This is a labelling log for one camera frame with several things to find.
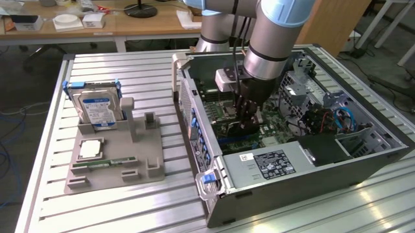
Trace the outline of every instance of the aluminum profile table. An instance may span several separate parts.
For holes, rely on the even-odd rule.
[[[415,126],[321,49],[307,45],[341,78],[415,140]],[[171,98],[172,54],[187,50],[76,55],[62,61],[16,232],[408,232],[415,229],[415,154],[363,183],[208,229]],[[339,89],[321,70],[316,78]],[[165,180],[65,195],[77,115],[61,82],[118,78],[135,98],[135,116],[161,119]]]

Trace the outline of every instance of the power supply label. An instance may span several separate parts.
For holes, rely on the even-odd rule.
[[[255,155],[253,159],[267,180],[296,172],[283,150]]]

